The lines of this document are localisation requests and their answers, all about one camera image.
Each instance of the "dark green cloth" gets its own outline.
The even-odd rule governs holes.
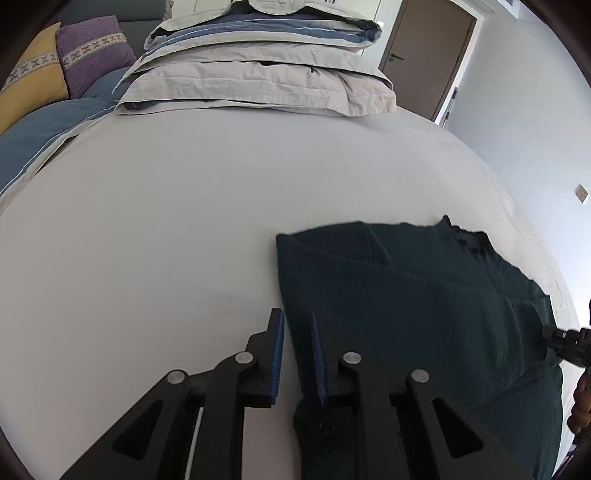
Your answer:
[[[302,480],[353,480],[352,412],[318,407],[310,319],[388,373],[427,370],[537,479],[562,426],[554,325],[539,286],[483,232],[361,222],[277,236],[278,272],[304,393],[294,425]]]

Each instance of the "door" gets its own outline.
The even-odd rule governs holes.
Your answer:
[[[380,69],[397,104],[435,120],[464,58],[476,18],[450,0],[405,0]]]

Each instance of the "door frame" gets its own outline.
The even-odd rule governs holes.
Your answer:
[[[478,20],[468,10],[465,10],[464,8],[462,8],[460,5],[453,2],[452,0],[444,0],[444,1],[454,5],[455,7],[458,7],[458,8],[461,8],[462,10],[464,10],[464,12],[466,12],[468,15],[470,15],[472,17],[472,20],[470,22],[470,27],[468,28],[468,32],[466,33],[466,38],[464,39],[464,43],[462,45],[462,49],[460,50],[460,54],[457,57],[456,64],[453,68],[452,74],[450,75],[449,79],[447,80],[446,87],[445,87],[443,93],[441,94],[441,98],[439,99],[439,102],[437,103],[437,107],[435,108],[433,115],[431,116],[431,122],[434,122],[437,119],[437,116],[439,114],[439,110],[442,109],[443,103],[445,102],[445,99],[447,98],[447,94],[449,93],[450,88],[452,88],[453,81],[456,79],[458,70],[460,69],[460,65],[462,64],[462,61],[464,60],[464,56],[466,55],[466,50],[468,49],[468,45],[470,44],[470,39],[472,38],[472,35],[474,33],[474,28],[476,27],[476,22]],[[404,12],[406,11],[406,8],[408,6],[408,2],[410,2],[410,0],[402,0],[402,4],[400,5],[400,9],[398,10],[398,15],[396,16],[396,21],[394,22],[394,26],[392,27],[392,33],[390,34],[390,38],[388,39],[388,43],[386,43],[386,49],[384,50],[384,55],[382,56],[382,60],[379,62],[378,68],[380,69],[381,72],[384,71],[384,67],[386,66],[386,62],[388,61],[390,49],[392,48],[392,44],[394,43],[394,40],[396,38],[396,34],[398,33],[398,29],[400,28],[400,24],[402,23],[402,18],[404,17]]]

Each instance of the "blue blanket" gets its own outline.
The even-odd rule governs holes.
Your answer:
[[[112,112],[129,86],[124,83],[111,94],[126,70],[104,75],[82,98],[52,103],[29,113],[0,135],[0,196],[59,136],[84,121]]]

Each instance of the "white wall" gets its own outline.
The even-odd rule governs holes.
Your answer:
[[[589,321],[591,88],[540,22],[486,19],[448,129],[503,178],[562,270],[579,320]]]

